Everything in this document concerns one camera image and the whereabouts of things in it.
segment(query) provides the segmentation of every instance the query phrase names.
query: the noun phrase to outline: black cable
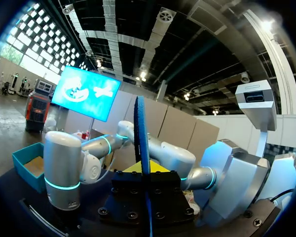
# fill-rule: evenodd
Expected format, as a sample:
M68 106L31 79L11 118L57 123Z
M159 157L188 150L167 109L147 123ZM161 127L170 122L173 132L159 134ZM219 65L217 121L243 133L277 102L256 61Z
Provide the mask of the black cable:
M271 202L274 202L274 201L275 201L276 199L278 199L279 197L281 197L281 196L283 196L283 195L285 195L285 194L291 193L291 192L293 192L293 191L294 191L294 189L288 189L288 190L286 190L286 191L284 191L284 192L281 192L280 194L276 195L274 198L271 198L270 201L271 201Z

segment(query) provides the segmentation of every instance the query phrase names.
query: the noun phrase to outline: concrete floor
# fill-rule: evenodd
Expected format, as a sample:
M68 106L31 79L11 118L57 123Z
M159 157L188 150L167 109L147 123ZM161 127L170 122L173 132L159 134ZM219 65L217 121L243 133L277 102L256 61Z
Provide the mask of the concrete floor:
M13 167L13 152L36 142L44 142L44 133L25 131L26 100L18 95L0 95L0 176ZM57 106L50 106L47 119L57 120L58 112ZM58 128L64 128L66 116L67 111L63 109Z

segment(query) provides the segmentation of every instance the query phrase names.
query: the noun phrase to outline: blue bin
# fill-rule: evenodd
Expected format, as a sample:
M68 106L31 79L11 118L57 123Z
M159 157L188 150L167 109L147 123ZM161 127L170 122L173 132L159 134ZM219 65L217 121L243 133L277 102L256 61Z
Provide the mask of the blue bin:
M43 151L44 144L38 142L12 153L16 172L39 193L42 193L46 189L44 174L35 177L24 165L38 156L44 158Z

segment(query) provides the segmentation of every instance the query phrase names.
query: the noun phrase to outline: ceiling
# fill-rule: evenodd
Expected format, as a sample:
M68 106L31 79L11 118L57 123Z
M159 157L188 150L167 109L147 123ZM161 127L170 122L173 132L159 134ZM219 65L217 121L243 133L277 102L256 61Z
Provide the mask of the ceiling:
M269 80L280 114L279 90L269 56L241 14L245 6L230 2L60 0L62 7L73 3L77 19L69 15L67 21L58 0L42 1L82 53L92 50L93 56L87 57L89 68L97 70L96 60L100 59L105 71L154 92L166 80L168 98L184 99L189 92L188 103L207 114L213 109L222 114L241 113L234 93L246 71L251 81ZM172 21L158 20L164 10L172 15ZM279 43L296 79L289 45L280 38ZM135 77L143 69L148 72L147 80L137 81Z

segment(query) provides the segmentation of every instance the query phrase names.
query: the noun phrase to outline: cyan screen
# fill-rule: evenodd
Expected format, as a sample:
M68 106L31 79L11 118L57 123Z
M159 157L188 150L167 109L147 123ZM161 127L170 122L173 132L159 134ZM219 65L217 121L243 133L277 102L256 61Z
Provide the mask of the cyan screen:
M106 122L120 81L73 67L65 67L52 103Z

